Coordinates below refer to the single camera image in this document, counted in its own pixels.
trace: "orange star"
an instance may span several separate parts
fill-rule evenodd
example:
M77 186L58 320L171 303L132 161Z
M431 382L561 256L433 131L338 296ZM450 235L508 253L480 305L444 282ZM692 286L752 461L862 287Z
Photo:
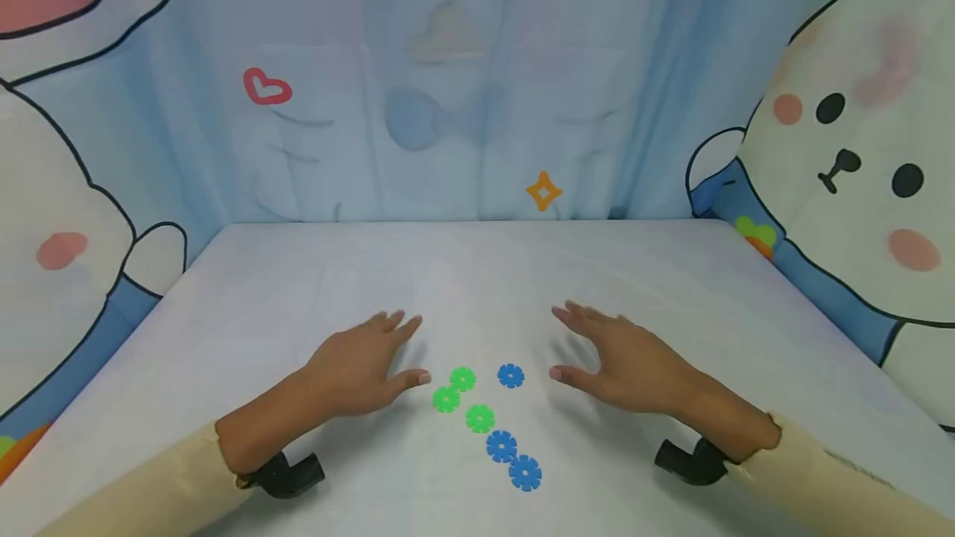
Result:
M546 193L542 196L541 191L546 191ZM560 193L563 193L552 183L550 177L547 176L547 171L541 171L538 181L534 185L528 186L527 192L534 198L540 211L546 210L547 206L554 199L557 199Z

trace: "cartoon bunny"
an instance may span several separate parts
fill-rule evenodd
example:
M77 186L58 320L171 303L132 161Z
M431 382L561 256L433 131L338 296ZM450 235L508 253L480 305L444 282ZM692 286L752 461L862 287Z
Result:
M42 435L182 275L180 225L137 232L21 90L118 46L166 2L12 0L0 13L0 457Z
M955 431L953 0L834 0L686 190Z

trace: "sleeve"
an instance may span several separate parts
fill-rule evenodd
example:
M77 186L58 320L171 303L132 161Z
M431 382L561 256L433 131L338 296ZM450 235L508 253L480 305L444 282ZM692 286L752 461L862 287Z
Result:
M37 537L192 535L251 492L225 465L209 423L83 500Z
M759 450L728 472L750 492L820 535L935 537L955 535L955 523L898 491L891 483L826 450L776 413L779 445Z

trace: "right hand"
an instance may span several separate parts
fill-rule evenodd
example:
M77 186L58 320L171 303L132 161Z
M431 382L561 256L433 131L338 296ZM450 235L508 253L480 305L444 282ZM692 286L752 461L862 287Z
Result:
M566 301L554 317L597 347L601 369L591 374L570 365L555 365L550 376L604 403L635 413L678 416L692 406L708 376L668 344L623 316L609 317L591 307Z

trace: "black eye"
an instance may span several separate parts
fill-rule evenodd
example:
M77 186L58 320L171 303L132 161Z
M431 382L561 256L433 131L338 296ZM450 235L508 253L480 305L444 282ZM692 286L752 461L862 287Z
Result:
M914 164L901 165L892 175L892 192L898 197L915 196L922 189L925 175Z
M829 94L816 106L816 121L823 124L829 124L842 114L842 109L846 107L846 97L840 93Z

